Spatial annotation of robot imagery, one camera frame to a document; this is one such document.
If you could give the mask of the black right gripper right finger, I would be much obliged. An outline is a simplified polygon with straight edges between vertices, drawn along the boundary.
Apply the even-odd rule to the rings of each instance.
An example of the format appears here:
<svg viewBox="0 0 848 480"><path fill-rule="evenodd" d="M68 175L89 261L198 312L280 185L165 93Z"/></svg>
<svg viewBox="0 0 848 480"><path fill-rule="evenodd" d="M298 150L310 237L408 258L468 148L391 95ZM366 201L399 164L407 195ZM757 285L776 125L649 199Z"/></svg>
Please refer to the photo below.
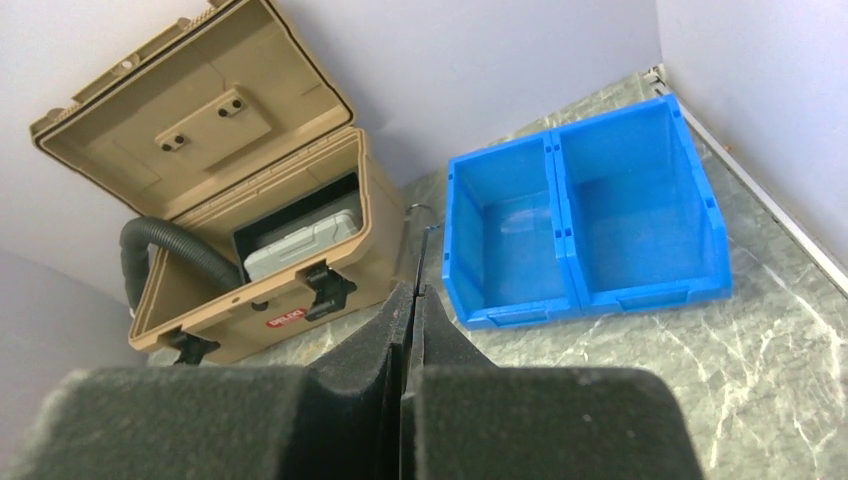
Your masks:
<svg viewBox="0 0 848 480"><path fill-rule="evenodd" d="M401 400L405 479L700 479L678 401L653 372L499 367L424 287Z"/></svg>

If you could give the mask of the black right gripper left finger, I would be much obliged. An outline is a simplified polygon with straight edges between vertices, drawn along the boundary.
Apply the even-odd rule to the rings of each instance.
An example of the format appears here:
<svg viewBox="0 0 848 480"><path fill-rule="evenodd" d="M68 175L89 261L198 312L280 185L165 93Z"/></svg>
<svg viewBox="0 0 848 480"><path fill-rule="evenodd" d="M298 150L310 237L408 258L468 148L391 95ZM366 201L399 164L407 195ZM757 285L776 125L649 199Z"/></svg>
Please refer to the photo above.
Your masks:
<svg viewBox="0 0 848 480"><path fill-rule="evenodd" d="M414 309L412 286L398 286L306 366L75 371L5 477L399 479Z"/></svg>

